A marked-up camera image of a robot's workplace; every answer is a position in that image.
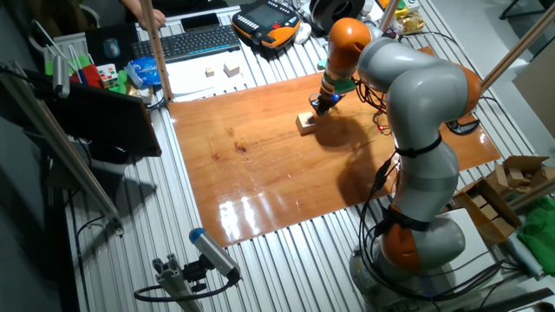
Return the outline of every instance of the person's hand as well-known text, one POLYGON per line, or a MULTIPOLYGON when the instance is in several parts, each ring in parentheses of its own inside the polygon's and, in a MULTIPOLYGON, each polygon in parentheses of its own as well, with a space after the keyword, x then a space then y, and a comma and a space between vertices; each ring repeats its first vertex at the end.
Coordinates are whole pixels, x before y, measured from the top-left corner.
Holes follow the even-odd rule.
MULTIPOLYGON (((156 22, 156 28, 163 26, 166 24, 166 16, 164 13, 160 12, 160 10, 154 9, 154 21, 156 22)), ((137 21, 139 21, 139 25, 143 29, 147 29, 147 23, 145 23, 145 17, 142 15, 142 10, 138 10, 135 13, 135 17, 137 17, 137 21)))

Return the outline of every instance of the blue object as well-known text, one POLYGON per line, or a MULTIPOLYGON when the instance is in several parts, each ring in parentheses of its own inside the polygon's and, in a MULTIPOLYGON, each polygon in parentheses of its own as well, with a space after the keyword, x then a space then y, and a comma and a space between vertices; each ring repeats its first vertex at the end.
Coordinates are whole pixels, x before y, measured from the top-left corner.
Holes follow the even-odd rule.
POLYGON ((132 60, 125 67, 125 70, 127 71, 127 76, 131 78, 137 88, 161 84, 156 61, 152 56, 132 60))
POLYGON ((115 38, 108 38, 104 41, 104 55, 107 58, 117 58, 120 56, 120 46, 115 38))
POLYGON ((204 233, 206 233, 206 231, 203 228, 194 229, 191 231, 191 233, 189 233, 189 240, 192 244, 194 244, 194 242, 196 242, 197 239, 199 239, 199 237, 204 233))

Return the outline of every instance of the toy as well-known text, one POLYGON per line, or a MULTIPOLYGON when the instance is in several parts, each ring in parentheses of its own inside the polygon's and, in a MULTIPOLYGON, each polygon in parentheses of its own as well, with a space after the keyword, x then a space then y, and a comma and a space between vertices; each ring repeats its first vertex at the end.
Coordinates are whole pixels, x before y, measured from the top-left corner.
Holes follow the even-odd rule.
POLYGON ((118 84, 118 73, 115 71, 114 64, 98 66, 96 69, 101 76, 101 82, 104 88, 111 88, 118 84))

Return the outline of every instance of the cardboard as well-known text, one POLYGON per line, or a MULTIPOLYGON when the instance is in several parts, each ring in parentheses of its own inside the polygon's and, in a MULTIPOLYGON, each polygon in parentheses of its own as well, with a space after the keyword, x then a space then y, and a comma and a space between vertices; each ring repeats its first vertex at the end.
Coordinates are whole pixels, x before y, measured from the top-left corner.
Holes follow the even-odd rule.
POLYGON ((506 171, 506 180, 509 186, 516 187, 524 183, 524 176, 518 168, 508 168, 506 171))
POLYGON ((482 211, 484 216, 486 216, 490 220, 493 220, 499 216, 490 204, 483 206, 482 208, 480 208, 480 210, 482 211))
POLYGON ((488 247, 504 243, 516 228, 522 226, 519 217, 509 208, 507 202, 484 179, 479 179, 457 192, 453 201, 458 207, 468 211, 476 229, 488 247), (480 209, 468 194, 473 194, 475 198, 479 195, 484 198, 487 201, 487 205, 484 207, 486 210, 484 211, 484 208, 480 209), (509 228, 502 221, 494 223, 492 217, 493 220, 501 219, 505 221, 512 230, 509 231, 509 228))
POLYGON ((530 179, 530 187, 536 187, 542 185, 543 183, 549 181, 550 179, 555 179, 555 168, 544 167, 537 170, 532 178, 530 179))
POLYGON ((479 194, 477 194, 476 196, 471 196, 471 199, 479 208, 487 205, 486 199, 479 194))
POLYGON ((513 232, 516 230, 509 223, 507 223, 507 221, 505 221, 505 219, 503 218, 495 218, 493 221, 493 225, 495 225, 495 227, 505 237, 508 237, 509 235, 513 234, 513 232))
MULTIPOLYGON (((528 189, 525 187, 510 186, 506 172, 510 172, 510 169, 518 169, 523 178, 532 177, 538 170, 542 169, 542 162, 546 159, 549 159, 549 157, 510 156, 503 162, 503 165, 495 164, 495 168, 486 178, 487 182, 501 195, 501 197, 506 200, 512 200, 526 193, 528 189)), ((539 181, 543 181, 543 179, 538 177, 537 183, 541 184, 539 181)), ((531 181, 529 186, 533 188, 536 185, 531 181)))

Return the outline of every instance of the black keyboard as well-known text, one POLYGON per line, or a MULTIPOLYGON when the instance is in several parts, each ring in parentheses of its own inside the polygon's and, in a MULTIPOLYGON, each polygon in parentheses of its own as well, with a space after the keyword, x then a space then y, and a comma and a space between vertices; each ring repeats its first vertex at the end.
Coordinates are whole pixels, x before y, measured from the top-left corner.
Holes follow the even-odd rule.
MULTIPOLYGON (((160 41, 166 62, 184 61, 240 47, 239 39, 231 25, 217 26, 204 32, 193 31, 167 36, 160 41)), ((135 59, 153 56, 150 41, 131 43, 131 49, 135 59)))

